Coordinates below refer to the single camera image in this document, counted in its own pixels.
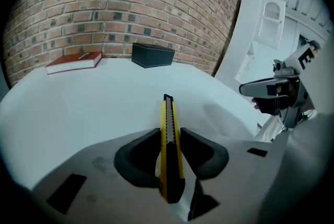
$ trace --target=black rectangle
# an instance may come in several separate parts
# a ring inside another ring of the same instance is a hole
[[[133,43],[131,60],[143,68],[171,65],[175,51],[162,46]]]
[[[66,214],[86,176],[71,174],[46,201],[60,213]]]
[[[251,148],[251,149],[247,150],[247,152],[250,153],[250,154],[265,157],[267,155],[268,151],[260,150],[260,149],[256,149],[256,148]]]

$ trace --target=book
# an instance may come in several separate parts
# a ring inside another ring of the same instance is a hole
[[[95,68],[102,58],[102,52],[76,53],[62,56],[45,68],[47,74],[60,73],[70,70]]]

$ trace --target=white tablecloth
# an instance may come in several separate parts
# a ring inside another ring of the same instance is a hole
[[[33,188],[77,151],[160,126],[163,95],[179,127],[253,139],[256,112],[237,93],[186,64],[144,69],[103,59],[97,68],[47,75],[38,68],[0,103],[0,150],[13,179]]]

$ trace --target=white surface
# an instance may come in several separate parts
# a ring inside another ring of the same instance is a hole
[[[278,50],[253,41],[254,55],[251,55],[237,79],[242,83],[273,77],[273,60],[288,58],[298,46],[299,32],[297,22],[285,19],[281,42]]]
[[[160,126],[163,94],[179,127],[253,139],[256,113],[236,92],[186,64],[143,69],[102,59],[97,68],[29,73],[0,103],[0,150],[15,181],[33,188],[77,151]]]

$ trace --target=brick wall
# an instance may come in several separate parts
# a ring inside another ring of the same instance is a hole
[[[237,0],[17,0],[3,35],[12,85],[64,54],[130,58],[133,42],[173,48],[176,62],[212,74]]]

